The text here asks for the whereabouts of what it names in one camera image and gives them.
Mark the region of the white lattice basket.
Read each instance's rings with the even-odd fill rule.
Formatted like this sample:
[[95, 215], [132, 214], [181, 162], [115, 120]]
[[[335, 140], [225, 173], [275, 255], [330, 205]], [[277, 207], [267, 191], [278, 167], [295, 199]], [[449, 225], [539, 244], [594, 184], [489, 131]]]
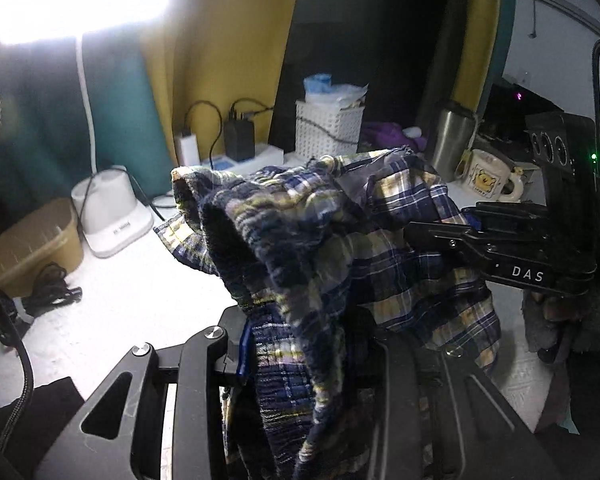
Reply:
[[365, 107], [338, 108], [296, 102], [296, 154], [304, 159], [358, 151]]

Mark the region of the white power strip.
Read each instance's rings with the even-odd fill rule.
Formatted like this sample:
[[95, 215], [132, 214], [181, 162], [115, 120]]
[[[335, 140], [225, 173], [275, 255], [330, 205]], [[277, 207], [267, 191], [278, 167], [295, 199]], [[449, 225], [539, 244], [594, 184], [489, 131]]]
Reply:
[[258, 143], [255, 147], [256, 154], [253, 158], [236, 162], [226, 155], [214, 156], [212, 166], [215, 170], [229, 171], [233, 174], [253, 174], [267, 166], [282, 166], [284, 163], [284, 151], [276, 146]]

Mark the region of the cream cartoon mug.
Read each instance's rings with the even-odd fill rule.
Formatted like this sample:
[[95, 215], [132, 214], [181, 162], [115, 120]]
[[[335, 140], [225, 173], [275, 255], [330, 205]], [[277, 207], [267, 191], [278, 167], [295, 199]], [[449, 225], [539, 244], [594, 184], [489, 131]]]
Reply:
[[466, 151], [456, 167], [456, 176], [465, 191], [483, 200], [516, 203], [524, 194], [521, 172], [483, 150]]

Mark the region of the white desk lamp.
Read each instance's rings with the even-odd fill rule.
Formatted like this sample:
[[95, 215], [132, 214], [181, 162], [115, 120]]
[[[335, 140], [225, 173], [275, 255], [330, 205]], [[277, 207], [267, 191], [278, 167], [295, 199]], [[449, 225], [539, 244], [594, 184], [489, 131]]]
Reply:
[[171, 0], [0, 0], [0, 201], [65, 198], [91, 252], [144, 236], [169, 185], [140, 36]]

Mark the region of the stainless steel tumbler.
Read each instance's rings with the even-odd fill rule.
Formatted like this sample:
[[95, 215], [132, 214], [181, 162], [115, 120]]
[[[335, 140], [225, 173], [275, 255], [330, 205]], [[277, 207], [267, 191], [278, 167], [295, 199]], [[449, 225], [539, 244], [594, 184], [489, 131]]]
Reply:
[[432, 130], [431, 166], [445, 182], [455, 180], [456, 168], [478, 127], [478, 116], [452, 100], [438, 106]]

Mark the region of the beige plastic container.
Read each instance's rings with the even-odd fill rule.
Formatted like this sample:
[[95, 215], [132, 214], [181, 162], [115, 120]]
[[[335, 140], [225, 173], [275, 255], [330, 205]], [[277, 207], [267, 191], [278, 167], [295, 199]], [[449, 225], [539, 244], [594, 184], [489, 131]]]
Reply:
[[83, 256], [72, 201], [56, 198], [0, 235], [0, 289], [9, 296], [28, 296], [48, 264], [71, 273]]

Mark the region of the purple cloth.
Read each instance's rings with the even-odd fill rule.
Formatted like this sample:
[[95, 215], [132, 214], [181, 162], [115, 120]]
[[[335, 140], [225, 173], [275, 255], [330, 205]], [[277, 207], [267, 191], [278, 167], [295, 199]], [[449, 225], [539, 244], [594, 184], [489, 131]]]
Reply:
[[416, 153], [422, 153], [427, 146], [427, 138], [421, 128], [402, 128], [396, 122], [363, 122], [361, 138], [372, 148], [407, 146]]

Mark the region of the teal curtain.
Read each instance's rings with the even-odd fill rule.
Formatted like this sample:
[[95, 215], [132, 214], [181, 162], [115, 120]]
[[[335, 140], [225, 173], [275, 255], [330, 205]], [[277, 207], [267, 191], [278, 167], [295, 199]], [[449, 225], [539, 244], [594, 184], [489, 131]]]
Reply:
[[135, 36], [0, 44], [0, 97], [9, 219], [69, 196], [93, 166], [125, 167], [149, 196], [169, 188], [172, 159]]

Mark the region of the black monitor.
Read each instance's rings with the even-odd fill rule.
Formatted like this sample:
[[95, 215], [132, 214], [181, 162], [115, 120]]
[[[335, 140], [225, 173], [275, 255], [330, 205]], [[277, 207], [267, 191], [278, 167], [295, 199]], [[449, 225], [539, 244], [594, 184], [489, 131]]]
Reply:
[[519, 84], [494, 84], [478, 133], [508, 158], [530, 162], [532, 143], [527, 133], [527, 117], [561, 111], [552, 101]]

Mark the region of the blue yellow plaid pants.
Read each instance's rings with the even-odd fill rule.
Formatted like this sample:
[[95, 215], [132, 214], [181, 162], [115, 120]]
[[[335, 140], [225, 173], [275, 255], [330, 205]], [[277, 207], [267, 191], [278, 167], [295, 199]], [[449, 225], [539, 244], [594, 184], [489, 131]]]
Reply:
[[483, 370], [501, 326], [479, 274], [405, 239], [411, 222], [463, 224], [440, 176], [409, 148], [326, 155], [243, 177], [172, 171], [178, 213], [156, 233], [220, 278], [248, 320], [245, 387], [223, 396], [234, 478], [357, 479], [370, 457], [376, 328]]

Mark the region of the yellow curtain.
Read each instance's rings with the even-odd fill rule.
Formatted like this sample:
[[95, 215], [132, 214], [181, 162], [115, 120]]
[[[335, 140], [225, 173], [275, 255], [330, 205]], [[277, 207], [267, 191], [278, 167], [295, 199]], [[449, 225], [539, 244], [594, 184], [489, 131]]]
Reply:
[[140, 44], [166, 148], [188, 127], [201, 156], [221, 154], [230, 104], [274, 103], [296, 0], [171, 0]]

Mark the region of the black garment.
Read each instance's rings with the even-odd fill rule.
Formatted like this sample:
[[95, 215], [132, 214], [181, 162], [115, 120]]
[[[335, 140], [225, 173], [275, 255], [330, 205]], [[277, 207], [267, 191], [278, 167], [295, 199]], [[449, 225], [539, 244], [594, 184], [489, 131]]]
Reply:
[[6, 460], [23, 479], [33, 478], [38, 464], [83, 403], [70, 377], [33, 390], [6, 450]]

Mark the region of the blue plastic bag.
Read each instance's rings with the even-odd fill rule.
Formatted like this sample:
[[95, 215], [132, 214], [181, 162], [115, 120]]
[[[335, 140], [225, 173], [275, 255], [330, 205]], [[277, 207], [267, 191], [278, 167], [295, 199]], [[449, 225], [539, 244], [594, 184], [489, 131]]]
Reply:
[[366, 98], [367, 86], [334, 84], [331, 74], [315, 74], [303, 79], [304, 100], [313, 105], [345, 110], [360, 105]]

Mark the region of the black power adapter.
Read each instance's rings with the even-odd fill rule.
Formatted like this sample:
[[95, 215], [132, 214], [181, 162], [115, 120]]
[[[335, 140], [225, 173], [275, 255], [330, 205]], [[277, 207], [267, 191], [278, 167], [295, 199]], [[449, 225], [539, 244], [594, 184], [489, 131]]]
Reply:
[[224, 124], [224, 148], [226, 156], [235, 162], [256, 156], [253, 122], [250, 119], [229, 119]]

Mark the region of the white charger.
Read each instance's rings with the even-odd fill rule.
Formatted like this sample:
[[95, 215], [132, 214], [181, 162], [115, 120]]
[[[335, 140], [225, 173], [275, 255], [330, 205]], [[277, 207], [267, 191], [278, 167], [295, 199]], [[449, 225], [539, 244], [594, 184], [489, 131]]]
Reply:
[[197, 137], [193, 133], [181, 132], [174, 138], [174, 146], [178, 163], [181, 166], [199, 166], [200, 156]]

